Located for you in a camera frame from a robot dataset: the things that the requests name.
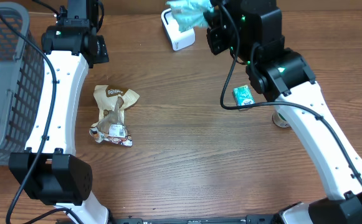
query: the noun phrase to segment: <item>wood grain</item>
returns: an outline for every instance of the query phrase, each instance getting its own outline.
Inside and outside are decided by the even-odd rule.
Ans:
[[[32,16],[34,37],[51,24],[53,18]],[[362,11],[286,12],[283,29],[287,46],[310,63],[334,117],[362,157]],[[210,53],[205,30],[196,30],[196,43],[176,53],[159,15],[107,16],[101,34],[110,62],[96,65],[85,80],[76,147],[92,166],[94,194],[117,218],[273,213],[325,196],[293,131],[273,124],[272,108],[238,112],[219,106],[231,58]],[[244,67],[236,67],[229,89],[247,83]],[[93,89],[107,84],[141,96],[126,112],[132,148],[96,144],[88,135],[98,119]],[[233,105],[230,90],[226,103]],[[0,223],[18,186],[0,167]],[[23,194],[13,223],[49,209]]]
[[[31,0],[11,0],[17,2],[31,12],[49,12]],[[159,14],[168,8],[168,0],[101,0],[105,6],[106,15],[125,14]],[[58,9],[67,6],[67,0],[45,0]],[[283,11],[332,11],[332,10],[362,10],[362,0],[278,0],[277,4]]]

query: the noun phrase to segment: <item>table top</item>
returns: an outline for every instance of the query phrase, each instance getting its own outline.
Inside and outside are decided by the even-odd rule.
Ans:
[[[51,17],[33,15],[33,36],[39,40],[52,24]],[[196,29],[196,42],[179,52],[166,40],[160,15],[105,16],[100,34],[110,62],[95,65],[85,80],[75,145],[77,157],[92,166],[94,194],[115,217],[244,216],[325,197],[295,133],[272,122],[273,108],[221,108],[232,59],[227,52],[210,52],[204,29]],[[362,157],[362,11],[285,12],[283,34],[286,46],[310,64],[335,119]],[[125,115],[131,148],[97,144],[89,136],[98,121],[93,89],[109,84],[140,95]],[[245,84],[248,76],[238,65],[226,104],[234,105],[231,90]],[[18,187],[1,166],[0,223]],[[12,222],[51,208],[22,194]]]

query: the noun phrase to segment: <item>plastic crate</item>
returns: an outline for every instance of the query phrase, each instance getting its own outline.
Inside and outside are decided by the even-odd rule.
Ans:
[[[12,2],[0,3],[4,18],[29,40],[27,10]],[[0,20],[0,165],[11,152],[24,150],[33,129],[44,82],[44,60]]]

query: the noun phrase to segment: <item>wooden surface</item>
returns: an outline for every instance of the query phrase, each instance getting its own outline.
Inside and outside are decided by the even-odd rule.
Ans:
[[[36,39],[53,18],[31,19]],[[362,11],[286,12],[283,34],[317,75],[347,138],[362,157]],[[104,35],[110,63],[89,71],[76,124],[77,156],[93,169],[93,192],[117,218],[231,217],[274,213],[325,197],[319,176],[290,129],[276,127],[272,108],[225,111],[219,96],[232,59],[213,56],[205,30],[174,53],[160,16],[108,16]],[[248,83],[237,66],[231,89]],[[132,148],[97,144],[88,134],[98,119],[95,85],[140,94],[126,112]],[[256,101],[264,98],[254,94]],[[0,223],[19,184],[0,167]],[[12,223],[48,211],[22,194]],[[52,215],[41,223],[53,223]]]
[[[31,12],[50,12],[31,0],[11,0],[18,2]],[[168,0],[101,0],[106,15],[159,14],[168,8]],[[58,10],[67,6],[67,0],[44,0]],[[319,11],[319,10],[362,10],[362,0],[277,0],[283,11]]]

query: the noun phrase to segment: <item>gray plastic bin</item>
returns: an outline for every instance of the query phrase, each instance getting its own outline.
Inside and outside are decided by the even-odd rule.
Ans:
[[[12,26],[35,42],[24,7],[2,2],[0,12]],[[7,165],[11,152],[24,150],[36,120],[43,76],[42,56],[0,20],[0,165]]]

